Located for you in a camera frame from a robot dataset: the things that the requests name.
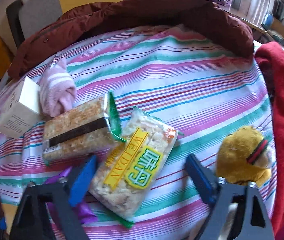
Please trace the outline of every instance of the black armrest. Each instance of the black armrest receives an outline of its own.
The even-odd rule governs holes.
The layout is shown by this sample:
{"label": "black armrest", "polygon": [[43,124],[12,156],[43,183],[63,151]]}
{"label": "black armrest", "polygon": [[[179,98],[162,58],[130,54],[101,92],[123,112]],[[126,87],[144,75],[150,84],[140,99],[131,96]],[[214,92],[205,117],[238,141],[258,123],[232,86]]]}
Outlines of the black armrest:
{"label": "black armrest", "polygon": [[23,6],[22,0],[16,0],[13,3],[11,3],[5,10],[6,17],[8,18],[9,26],[17,48],[21,45],[23,41],[25,41],[19,20],[19,11],[22,6]]}

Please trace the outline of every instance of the cardboard box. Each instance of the cardboard box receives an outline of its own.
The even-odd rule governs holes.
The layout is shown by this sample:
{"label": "cardboard box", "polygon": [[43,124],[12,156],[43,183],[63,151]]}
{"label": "cardboard box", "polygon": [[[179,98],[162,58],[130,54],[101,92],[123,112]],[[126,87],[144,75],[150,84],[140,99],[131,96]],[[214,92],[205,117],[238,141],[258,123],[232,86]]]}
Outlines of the cardboard box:
{"label": "cardboard box", "polygon": [[26,77],[5,102],[0,115],[0,133],[18,139],[41,120],[40,87]]}

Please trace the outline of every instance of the yellow banner label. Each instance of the yellow banner label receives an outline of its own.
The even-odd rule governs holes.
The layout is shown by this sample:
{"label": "yellow banner label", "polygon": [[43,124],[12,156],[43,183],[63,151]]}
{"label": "yellow banner label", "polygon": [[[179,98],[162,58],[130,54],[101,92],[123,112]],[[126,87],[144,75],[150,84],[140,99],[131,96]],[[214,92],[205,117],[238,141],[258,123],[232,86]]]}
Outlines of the yellow banner label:
{"label": "yellow banner label", "polygon": [[144,146],[125,174],[127,183],[135,188],[146,188],[159,169],[162,157],[162,153]]}
{"label": "yellow banner label", "polygon": [[143,132],[140,128],[135,131],[127,147],[122,152],[109,174],[106,176],[104,184],[109,184],[111,189],[115,189],[132,159],[145,141],[147,135],[148,133]]}

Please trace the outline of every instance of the gray panel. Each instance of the gray panel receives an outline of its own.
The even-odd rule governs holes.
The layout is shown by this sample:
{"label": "gray panel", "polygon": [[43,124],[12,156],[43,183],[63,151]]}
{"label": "gray panel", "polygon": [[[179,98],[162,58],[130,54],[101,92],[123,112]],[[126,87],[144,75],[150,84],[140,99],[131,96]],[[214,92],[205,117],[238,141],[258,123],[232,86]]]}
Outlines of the gray panel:
{"label": "gray panel", "polygon": [[25,39],[55,22],[62,15],[59,0],[28,0],[19,12]]}

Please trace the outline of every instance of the screw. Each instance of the screw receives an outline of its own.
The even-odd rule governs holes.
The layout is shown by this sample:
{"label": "screw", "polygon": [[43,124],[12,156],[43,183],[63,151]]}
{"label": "screw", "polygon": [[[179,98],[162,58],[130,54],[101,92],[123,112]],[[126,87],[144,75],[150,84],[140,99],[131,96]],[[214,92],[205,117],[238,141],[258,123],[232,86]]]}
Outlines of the screw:
{"label": "screw", "polygon": [[27,184],[27,187],[34,187],[36,184],[33,181],[29,181],[29,183]]}
{"label": "screw", "polygon": [[248,186],[249,187],[253,187],[253,188],[257,188],[258,187],[258,185],[255,182],[252,182],[252,181],[248,182]]}
{"label": "screw", "polygon": [[67,182],[67,178],[66,177],[61,177],[61,178],[58,179],[58,182],[66,183]]}
{"label": "screw", "polygon": [[224,179],[224,178],[222,178],[222,177],[219,177],[218,183],[219,183],[219,184],[226,184],[227,181],[226,181],[226,179]]}

